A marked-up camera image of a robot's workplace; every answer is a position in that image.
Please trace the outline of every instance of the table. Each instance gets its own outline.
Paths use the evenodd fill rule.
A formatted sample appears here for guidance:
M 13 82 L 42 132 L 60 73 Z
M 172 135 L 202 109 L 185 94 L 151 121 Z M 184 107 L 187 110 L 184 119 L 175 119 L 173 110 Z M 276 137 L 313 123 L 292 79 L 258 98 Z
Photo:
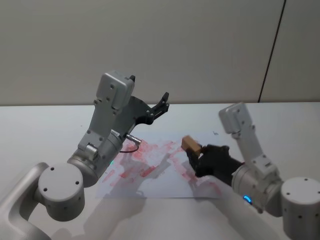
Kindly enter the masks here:
M 236 141 L 224 133 L 219 110 L 228 104 L 175 104 L 152 126 L 135 131 L 215 131 L 242 160 Z M 248 109 L 264 152 L 286 180 L 320 181 L 320 103 L 251 103 Z M 89 126 L 93 106 L 0 107 L 0 191 L 26 166 L 65 162 Z M 85 189 L 81 215 L 51 219 L 39 205 L 30 222 L 52 240 L 287 240 L 281 218 L 258 214 L 234 193 L 223 199 L 98 199 Z

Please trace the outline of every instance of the white paper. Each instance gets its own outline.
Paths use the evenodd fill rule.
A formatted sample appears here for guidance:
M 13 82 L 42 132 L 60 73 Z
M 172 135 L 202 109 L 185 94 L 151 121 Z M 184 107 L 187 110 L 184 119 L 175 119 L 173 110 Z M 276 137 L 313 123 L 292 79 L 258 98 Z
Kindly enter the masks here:
M 119 153 L 98 183 L 98 198 L 220 198 L 227 186 L 213 176 L 196 178 L 182 138 L 202 145 L 221 145 L 213 131 L 205 133 L 135 132 L 143 139 L 134 153 Z M 135 149 L 126 140 L 123 151 Z

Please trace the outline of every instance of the wooden block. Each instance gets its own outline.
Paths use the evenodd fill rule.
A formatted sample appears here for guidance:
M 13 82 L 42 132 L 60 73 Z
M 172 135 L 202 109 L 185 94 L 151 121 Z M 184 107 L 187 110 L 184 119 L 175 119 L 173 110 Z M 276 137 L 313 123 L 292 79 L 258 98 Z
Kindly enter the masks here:
M 182 138 L 181 147 L 185 151 L 191 149 L 198 157 L 201 154 L 201 146 L 189 135 Z

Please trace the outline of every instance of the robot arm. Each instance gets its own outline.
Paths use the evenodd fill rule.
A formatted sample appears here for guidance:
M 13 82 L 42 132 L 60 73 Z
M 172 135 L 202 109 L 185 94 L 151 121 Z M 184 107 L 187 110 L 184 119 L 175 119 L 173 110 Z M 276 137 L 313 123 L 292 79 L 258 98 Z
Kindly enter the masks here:
M 125 139 L 140 144 L 138 138 L 130 135 L 134 127 L 151 125 L 169 109 L 167 92 L 151 108 L 131 96 L 134 84 L 135 76 L 125 77 L 116 71 L 101 77 L 92 120 L 77 150 L 67 163 L 49 167 L 42 162 L 34 166 L 0 201 L 0 236 L 8 240 L 50 240 L 28 222 L 38 203 L 61 222 L 82 212 L 84 188 L 97 183 L 121 151 Z
M 195 143 L 184 146 L 182 140 L 196 176 L 215 176 L 259 213 L 282 216 L 283 230 L 292 240 L 320 239 L 320 183 L 308 177 L 281 180 L 277 167 L 262 151 L 245 104 L 231 105 L 219 117 L 225 131 L 236 139 L 244 163 L 231 158 L 227 146 L 201 146 L 200 156 Z

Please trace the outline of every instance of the black cable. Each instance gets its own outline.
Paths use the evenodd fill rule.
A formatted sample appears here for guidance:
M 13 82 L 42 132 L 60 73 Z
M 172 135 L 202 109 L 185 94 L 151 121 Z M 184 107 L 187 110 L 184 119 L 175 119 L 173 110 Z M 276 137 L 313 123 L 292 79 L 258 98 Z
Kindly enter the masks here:
M 277 41 L 277 37 L 278 37 L 278 33 L 279 33 L 280 24 L 281 24 L 281 21 L 282 21 L 282 16 L 283 16 L 284 11 L 285 11 L 286 2 L 287 2 L 287 0 L 283 1 L 283 6 L 282 6 L 282 10 L 281 10 L 278 26 L 276 28 L 276 32 L 275 32 L 275 36 L 274 36 L 274 40 L 273 40 L 273 44 L 272 44 L 272 48 L 271 48 L 271 53 L 270 53 L 270 57 L 269 57 L 269 61 L 268 61 L 268 65 L 266 66 L 266 71 L 265 71 L 265 74 L 264 74 L 264 78 L 263 78 L 263 82 L 262 82 L 262 86 L 261 86 L 261 90 L 260 90 L 260 94 L 259 94 L 259 98 L 258 98 L 258 103 L 260 103 L 262 92 L 264 90 L 264 86 L 265 86 L 265 83 L 266 83 L 267 74 L 268 74 L 268 71 L 269 71 L 271 58 L 272 58 L 272 56 L 274 54 L 274 49 L 275 49 L 275 45 L 276 45 L 276 41 Z
M 122 154 L 131 154 L 131 153 L 134 153 L 136 151 L 139 150 L 139 146 L 136 147 L 136 149 L 134 150 L 130 150 L 130 151 L 120 151 L 119 153 L 122 153 Z

